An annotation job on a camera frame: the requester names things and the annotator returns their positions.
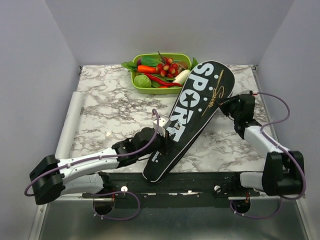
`gray wall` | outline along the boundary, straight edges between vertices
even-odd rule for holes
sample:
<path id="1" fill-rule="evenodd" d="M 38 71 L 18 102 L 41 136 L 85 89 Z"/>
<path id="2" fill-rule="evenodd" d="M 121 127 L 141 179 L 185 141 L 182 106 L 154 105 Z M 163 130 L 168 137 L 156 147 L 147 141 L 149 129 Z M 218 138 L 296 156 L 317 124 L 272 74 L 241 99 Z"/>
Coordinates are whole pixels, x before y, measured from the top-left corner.
<path id="1" fill-rule="evenodd" d="M 320 1 L 295 0 L 258 66 L 261 88 L 282 96 L 291 117 L 277 125 L 281 143 L 304 154 L 306 199 L 320 237 Z M 271 115 L 280 119 L 285 108 L 268 100 Z"/>
<path id="2" fill-rule="evenodd" d="M 0 35 L 0 239 L 27 240 L 24 188 L 55 152 L 79 67 L 43 0 L 2 0 Z"/>
<path id="3" fill-rule="evenodd" d="M 118 64 L 141 53 L 257 64 L 293 0 L 46 0 L 83 65 Z"/>

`white tabletop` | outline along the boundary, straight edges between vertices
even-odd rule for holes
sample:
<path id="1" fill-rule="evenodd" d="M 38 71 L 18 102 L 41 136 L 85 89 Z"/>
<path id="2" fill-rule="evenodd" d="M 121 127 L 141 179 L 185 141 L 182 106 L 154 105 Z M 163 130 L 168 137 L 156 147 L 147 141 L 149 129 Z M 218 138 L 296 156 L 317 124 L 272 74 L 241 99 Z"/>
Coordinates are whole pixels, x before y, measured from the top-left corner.
<path id="1" fill-rule="evenodd" d="M 257 84 L 248 65 L 228 66 L 235 76 L 233 95 L 256 92 Z M 78 131 L 70 156 L 92 154 L 152 127 L 152 109 L 168 116 L 177 94 L 140 94 L 132 86 L 130 73 L 120 65 L 84 66 L 77 91 L 85 94 Z M 266 123 L 260 97 L 255 119 Z M 108 172 L 141 173 L 147 160 Z M 234 130 L 233 121 L 219 110 L 171 172 L 262 171 L 265 160 Z"/>

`toy vegetable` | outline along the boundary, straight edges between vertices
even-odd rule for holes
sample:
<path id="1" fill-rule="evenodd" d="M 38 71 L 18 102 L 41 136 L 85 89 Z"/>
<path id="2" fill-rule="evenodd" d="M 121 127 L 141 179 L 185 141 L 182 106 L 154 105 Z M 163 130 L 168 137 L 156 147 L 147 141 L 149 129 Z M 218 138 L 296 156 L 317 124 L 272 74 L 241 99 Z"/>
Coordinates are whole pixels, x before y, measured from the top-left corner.
<path id="1" fill-rule="evenodd" d="M 138 72 L 138 73 L 146 73 L 146 74 L 157 74 L 157 70 L 155 67 L 139 65 L 135 64 L 133 61 L 126 61 L 121 63 L 121 66 L 128 69 L 129 72 Z"/>
<path id="2" fill-rule="evenodd" d="M 165 87 L 182 87 L 182 85 L 178 82 L 162 81 L 160 78 L 156 76 L 152 76 L 151 74 L 148 74 L 148 73 L 145 73 L 144 75 L 146 75 L 151 81 L 155 81 Z"/>
<path id="3" fill-rule="evenodd" d="M 155 59 L 152 56 L 143 56 L 140 58 L 140 63 L 138 65 L 145 65 L 145 66 L 149 66 L 149 67 L 156 67 L 158 64 L 161 63 L 161 61 L 159 61 L 158 59 Z"/>
<path id="4" fill-rule="evenodd" d="M 178 84 L 183 85 L 187 81 L 190 72 L 191 71 L 188 70 L 188 69 L 187 70 L 183 70 L 182 72 L 179 73 L 178 76 L 175 77 L 173 83 L 178 83 Z"/>
<path id="5" fill-rule="evenodd" d="M 134 80 L 133 84 L 139 88 L 151 88 L 151 81 L 146 75 L 137 75 Z"/>

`purple cable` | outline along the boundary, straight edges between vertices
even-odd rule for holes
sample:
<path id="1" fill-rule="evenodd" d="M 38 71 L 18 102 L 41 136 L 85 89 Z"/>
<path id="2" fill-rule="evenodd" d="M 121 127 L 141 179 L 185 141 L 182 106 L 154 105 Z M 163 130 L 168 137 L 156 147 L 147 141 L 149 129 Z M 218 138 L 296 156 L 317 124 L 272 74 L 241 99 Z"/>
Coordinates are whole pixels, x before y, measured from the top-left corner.
<path id="1" fill-rule="evenodd" d="M 252 216 L 252 215 L 244 215 L 242 213 L 239 213 L 237 212 L 237 209 L 236 207 L 233 208 L 233 204 L 235 205 L 235 203 L 231 200 L 230 201 L 230 208 L 231 210 L 233 211 L 234 214 L 237 214 L 239 216 L 242 216 L 242 217 L 245 217 L 245 218 L 249 218 L 249 219 L 256 219 L 256 220 L 263 220 L 263 219 L 269 219 L 269 218 L 272 218 L 274 217 L 275 215 L 277 215 L 281 208 L 282 208 L 282 205 L 283 205 L 283 199 L 286 199 L 286 200 L 297 200 L 299 198 L 301 198 L 305 192 L 306 192 L 306 188 L 307 188 L 307 181 L 306 181 L 306 176 L 304 174 L 304 171 L 302 170 L 302 168 L 299 166 L 298 162 L 295 160 L 294 156 L 292 156 L 286 149 L 284 149 L 282 146 L 279 146 L 278 143 L 270 136 L 268 136 L 263 130 L 265 127 L 267 126 L 270 126 L 270 125 L 273 125 L 273 124 L 279 124 L 279 123 L 283 123 L 284 121 L 286 121 L 289 117 L 290 117 L 290 108 L 288 106 L 288 104 L 280 97 L 276 96 L 276 95 L 273 95 L 273 94 L 270 94 L 270 93 L 265 93 L 265 92 L 257 92 L 257 94 L 253 94 L 253 95 L 258 95 L 258 94 L 261 94 L 261 95 L 266 95 L 266 96 L 270 96 L 270 97 L 273 97 L 273 98 L 276 98 L 278 100 L 280 100 L 286 107 L 287 109 L 287 116 L 282 119 L 282 120 L 278 120 L 278 121 L 272 121 L 272 122 L 269 122 L 267 124 L 264 124 L 261 129 L 260 129 L 260 132 L 261 134 L 270 142 L 272 143 L 275 147 L 277 147 L 278 149 L 280 149 L 281 151 L 283 151 L 290 159 L 291 161 L 294 163 L 294 165 L 296 166 L 296 168 L 298 169 L 300 175 L 301 175 L 301 179 L 302 179 L 302 190 L 300 192 L 300 194 L 298 196 L 295 196 L 295 197 L 287 197 L 287 196 L 281 196 L 280 197 L 280 205 L 278 207 L 278 209 L 272 213 L 271 215 L 268 215 L 268 216 Z"/>
<path id="2" fill-rule="evenodd" d="M 230 209 L 231 209 L 232 212 L 233 212 L 234 214 L 236 214 L 236 215 L 239 215 L 239 216 L 241 216 L 241 217 L 245 217 L 245 218 L 248 218 L 248 219 L 264 220 L 264 219 L 272 218 L 272 217 L 274 217 L 275 215 L 277 215 L 277 214 L 280 212 L 281 208 L 282 208 L 283 202 L 284 202 L 283 199 L 280 198 L 280 205 L 278 206 L 277 210 L 276 210 L 274 213 L 272 213 L 272 214 L 270 214 L 270 215 L 268 215 L 268 216 L 251 216 L 251 215 L 244 215 L 243 213 L 237 212 L 237 206 L 236 206 L 236 204 L 234 203 L 234 201 L 231 200 L 229 204 L 230 204 Z"/>
<path id="3" fill-rule="evenodd" d="M 117 157 L 131 156 L 131 155 L 135 155 L 137 153 L 140 153 L 143 150 L 145 150 L 147 147 L 149 147 L 150 144 L 155 140 L 155 138 L 157 136 L 157 133 L 158 133 L 158 130 L 159 130 L 159 114 L 158 114 L 157 110 L 155 110 L 155 109 L 152 109 L 152 113 L 153 113 L 153 115 L 156 116 L 156 128 L 154 130 L 154 134 L 153 134 L 152 138 L 150 139 L 150 141 L 144 147 L 142 147 L 142 148 L 140 148 L 140 149 L 138 149 L 136 151 L 129 152 L 129 153 L 124 153 L 124 154 L 102 155 L 102 158 L 117 158 Z M 83 163 L 83 162 L 87 162 L 87 161 L 90 161 L 90 160 L 100 159 L 100 158 L 101 158 L 101 156 L 92 156 L 92 157 L 84 158 L 84 159 L 81 159 L 81 160 L 78 160 L 78 161 L 70 163 L 70 166 L 73 166 L 73 165 L 76 165 L 76 164 L 80 164 L 80 163 Z M 34 193 L 28 193 L 28 190 L 32 187 L 33 184 L 35 184 L 36 181 L 38 181 L 39 179 L 47 176 L 48 174 L 51 174 L 51 173 L 56 172 L 56 171 L 59 171 L 61 169 L 65 169 L 67 167 L 68 167 L 68 164 L 65 164 L 65 165 L 53 168 L 53 169 L 51 169 L 49 171 L 46 171 L 45 173 L 39 175 L 34 180 L 32 180 L 30 182 L 30 184 L 25 188 L 24 195 L 27 196 L 27 197 L 34 196 L 35 194 Z"/>
<path id="4" fill-rule="evenodd" d="M 130 219 L 133 219 L 134 217 L 136 217 L 139 212 L 140 212 L 140 200 L 139 198 L 137 197 L 137 195 L 135 195 L 133 192 L 130 192 L 130 191 L 114 191 L 114 192 L 110 192 L 110 193 L 105 193 L 105 194 L 92 194 L 93 196 L 98 196 L 98 197 L 103 197 L 103 196 L 111 196 L 113 194 L 130 194 L 131 196 L 133 196 L 136 200 L 136 202 L 138 203 L 138 206 L 137 206 L 137 210 L 135 211 L 135 213 L 131 216 L 128 216 L 128 217 L 124 217 L 124 218 L 116 218 L 116 217 L 110 217 L 110 216 L 106 216 L 106 215 L 99 215 L 97 212 L 96 212 L 96 209 L 95 209 L 95 204 L 93 203 L 93 211 L 94 211 L 94 215 L 95 216 L 99 216 L 101 219 L 104 218 L 104 219 L 109 219 L 109 220 L 115 220 L 115 221 L 127 221 L 127 220 L 130 220 Z"/>

